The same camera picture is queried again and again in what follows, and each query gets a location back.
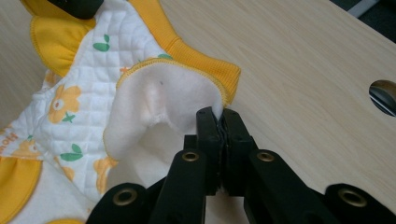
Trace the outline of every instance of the metal grommet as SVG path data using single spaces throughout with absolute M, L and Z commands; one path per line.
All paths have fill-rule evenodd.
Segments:
M 195 152 L 186 152 L 182 156 L 184 161 L 197 161 L 199 159 L 199 155 Z
M 261 161 L 273 161 L 275 157 L 268 152 L 257 153 L 257 158 Z
M 118 206 L 125 206 L 133 203 L 137 198 L 137 192 L 134 189 L 121 189 L 113 197 L 113 203 Z
M 338 190 L 338 196 L 346 203 L 355 207 L 364 207 L 367 205 L 366 199 L 357 192 L 350 189 Z

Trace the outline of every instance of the black object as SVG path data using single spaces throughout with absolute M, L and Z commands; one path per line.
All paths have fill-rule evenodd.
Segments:
M 148 189 L 122 184 L 107 192 L 87 223 L 204 223 L 205 196 L 223 186 L 244 197 L 250 223 L 396 223 L 396 216 L 356 187 L 310 189 L 275 152 L 258 149 L 238 113 L 220 121 L 210 107 L 197 113 L 168 176 Z
M 330 0 L 345 11 L 350 10 L 361 0 Z M 381 0 L 359 17 L 381 35 L 396 43 L 396 0 Z
M 103 0 L 49 0 L 49 2 L 73 17 L 88 20 L 95 15 Z

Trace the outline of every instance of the wooden table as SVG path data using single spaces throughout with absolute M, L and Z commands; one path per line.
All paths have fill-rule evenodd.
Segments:
M 348 183 L 396 212 L 396 118 L 369 97 L 373 82 L 396 82 L 394 43 L 327 0 L 162 3 L 186 43 L 242 68 L 231 109 L 260 148 L 312 189 Z M 44 76 L 29 18 L 18 1 L 0 8 L 0 126 Z

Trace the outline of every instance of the baby garment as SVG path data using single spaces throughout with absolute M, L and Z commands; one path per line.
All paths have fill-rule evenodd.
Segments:
M 0 132 L 0 223 L 86 220 L 150 127 L 194 133 L 197 110 L 219 117 L 235 95 L 239 68 L 185 45 L 158 1 L 105 0 L 89 21 L 23 3 L 49 71 Z

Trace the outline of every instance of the yellow fabric edge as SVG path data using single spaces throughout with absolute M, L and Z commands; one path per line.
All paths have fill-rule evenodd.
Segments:
M 227 104 L 230 104 L 236 94 L 240 68 L 232 63 L 210 58 L 186 45 L 167 19 L 159 0 L 129 0 L 129 2 L 139 13 L 161 48 L 175 61 L 214 76 L 228 92 Z
M 0 157 L 0 224 L 25 206 L 37 184 L 42 161 Z
M 134 72 L 136 72 L 137 70 L 142 69 L 144 67 L 147 67 L 149 65 L 155 64 L 155 63 L 172 64 L 172 65 L 175 65 L 175 66 L 179 66 L 179 67 L 191 70 L 191 71 L 193 71 L 195 73 L 198 73 L 199 75 L 201 75 L 203 77 L 208 78 L 210 81 L 212 81 L 213 84 L 215 84 L 218 87 L 219 92 L 221 94 L 221 101 L 222 101 L 223 107 L 225 107 L 228 104 L 228 102 L 230 101 L 228 92 L 225 90 L 225 87 L 215 77 L 210 76 L 208 73 L 206 73 L 204 71 L 198 70 L 198 69 L 193 68 L 193 67 L 189 67 L 189 66 L 187 66 L 187 65 L 185 65 L 183 63 L 179 63 L 177 61 L 169 60 L 169 59 L 162 59 L 162 58 L 154 58 L 154 59 L 149 59 L 149 60 L 143 61 L 142 63 L 137 63 L 131 69 L 129 69 L 127 72 L 125 72 L 124 74 L 121 75 L 121 77 L 119 78 L 119 80 L 117 82 L 116 88 L 118 89 L 122 85 L 124 80 L 126 78 L 128 78 L 130 75 L 132 75 Z
M 50 69 L 55 74 L 58 74 L 61 77 L 65 77 L 66 74 L 64 72 L 61 72 L 61 70 L 59 70 L 56 66 L 52 66 L 52 64 L 47 61 L 46 59 L 47 57 L 45 57 L 45 54 L 41 51 L 40 45 L 37 42 L 37 36 L 35 35 L 35 24 L 38 19 L 39 17 L 33 16 L 32 21 L 30 23 L 30 37 L 32 39 L 33 47 L 35 48 L 35 51 L 37 51 L 38 56 L 40 56 L 43 64 L 46 65 L 48 69 Z
M 34 16 L 30 36 L 43 64 L 60 77 L 65 77 L 82 39 L 90 30 L 90 26 L 77 21 Z
M 76 219 L 59 219 L 59 220 L 53 220 L 51 222 L 48 222 L 47 224 L 82 224 L 82 221 L 76 220 Z

